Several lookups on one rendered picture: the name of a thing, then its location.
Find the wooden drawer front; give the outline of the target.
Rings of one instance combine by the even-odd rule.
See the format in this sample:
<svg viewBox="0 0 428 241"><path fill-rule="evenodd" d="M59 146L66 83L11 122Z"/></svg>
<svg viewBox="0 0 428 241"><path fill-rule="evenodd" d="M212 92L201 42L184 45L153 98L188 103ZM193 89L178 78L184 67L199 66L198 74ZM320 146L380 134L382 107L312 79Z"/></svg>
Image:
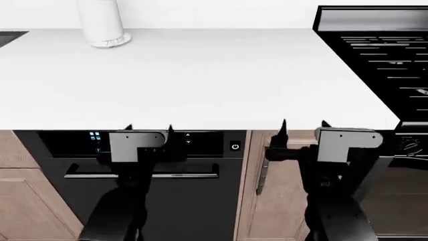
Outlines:
<svg viewBox="0 0 428 241"><path fill-rule="evenodd" d="M0 168L39 168L13 131L0 130Z"/></svg>

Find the wooden cabinet door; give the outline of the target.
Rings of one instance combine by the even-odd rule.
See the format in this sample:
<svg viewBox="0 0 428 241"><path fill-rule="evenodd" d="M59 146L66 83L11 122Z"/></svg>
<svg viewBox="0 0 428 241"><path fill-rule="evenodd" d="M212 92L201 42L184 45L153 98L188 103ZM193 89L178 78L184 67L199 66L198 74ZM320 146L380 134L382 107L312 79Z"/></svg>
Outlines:
<svg viewBox="0 0 428 241"><path fill-rule="evenodd" d="M0 241L74 241L82 224L38 169L0 169Z"/></svg>

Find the black dishwasher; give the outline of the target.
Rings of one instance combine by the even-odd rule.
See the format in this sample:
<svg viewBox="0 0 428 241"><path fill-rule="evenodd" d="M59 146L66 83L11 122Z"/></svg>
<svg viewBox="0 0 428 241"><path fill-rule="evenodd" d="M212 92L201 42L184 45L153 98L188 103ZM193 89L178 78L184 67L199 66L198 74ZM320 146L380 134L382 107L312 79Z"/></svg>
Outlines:
<svg viewBox="0 0 428 241"><path fill-rule="evenodd" d="M108 168L97 162L110 152L109 133L123 130L20 130L18 139L82 222L116 179L66 179L71 164ZM233 241L246 131L175 130L185 164L218 164L219 178L152 178L146 195L144 241ZM230 141L241 150L231 151Z"/></svg>

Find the black stove range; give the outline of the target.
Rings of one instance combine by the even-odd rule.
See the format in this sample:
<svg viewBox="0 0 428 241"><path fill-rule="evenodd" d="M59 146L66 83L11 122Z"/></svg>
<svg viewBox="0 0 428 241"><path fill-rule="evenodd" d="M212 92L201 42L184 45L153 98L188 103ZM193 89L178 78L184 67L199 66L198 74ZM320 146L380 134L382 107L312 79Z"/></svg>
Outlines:
<svg viewBox="0 0 428 241"><path fill-rule="evenodd" d="M366 201L379 241L428 241L428 5L321 5L313 30L399 120ZM413 139L422 152L403 154Z"/></svg>

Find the black stove knob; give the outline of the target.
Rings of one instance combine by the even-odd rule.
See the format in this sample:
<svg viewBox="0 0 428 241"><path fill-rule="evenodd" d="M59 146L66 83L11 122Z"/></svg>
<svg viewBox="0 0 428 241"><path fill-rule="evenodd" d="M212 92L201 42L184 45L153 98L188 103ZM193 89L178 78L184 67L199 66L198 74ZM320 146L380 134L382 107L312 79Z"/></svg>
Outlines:
<svg viewBox="0 0 428 241"><path fill-rule="evenodd" d="M422 147L420 146L418 140L404 140L400 146L399 149L403 154L406 155L416 155L420 152L422 152Z"/></svg>

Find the white paper towel roll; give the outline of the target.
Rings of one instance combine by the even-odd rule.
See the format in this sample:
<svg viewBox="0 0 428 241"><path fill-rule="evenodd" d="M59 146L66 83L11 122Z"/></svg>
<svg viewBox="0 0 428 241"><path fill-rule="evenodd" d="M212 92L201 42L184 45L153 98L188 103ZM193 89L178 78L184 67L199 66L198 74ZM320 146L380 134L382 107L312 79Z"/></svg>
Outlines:
<svg viewBox="0 0 428 241"><path fill-rule="evenodd" d="M85 40L93 48L122 46L132 36L124 31L117 0L76 0Z"/></svg>

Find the dark kitchen sink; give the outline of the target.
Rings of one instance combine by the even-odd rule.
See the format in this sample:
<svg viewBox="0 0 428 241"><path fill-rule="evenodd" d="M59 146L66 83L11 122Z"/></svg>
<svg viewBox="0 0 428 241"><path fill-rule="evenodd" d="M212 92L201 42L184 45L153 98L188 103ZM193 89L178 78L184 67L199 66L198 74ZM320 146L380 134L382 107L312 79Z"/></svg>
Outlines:
<svg viewBox="0 0 428 241"><path fill-rule="evenodd" d="M27 31L0 31L0 48L25 35Z"/></svg>

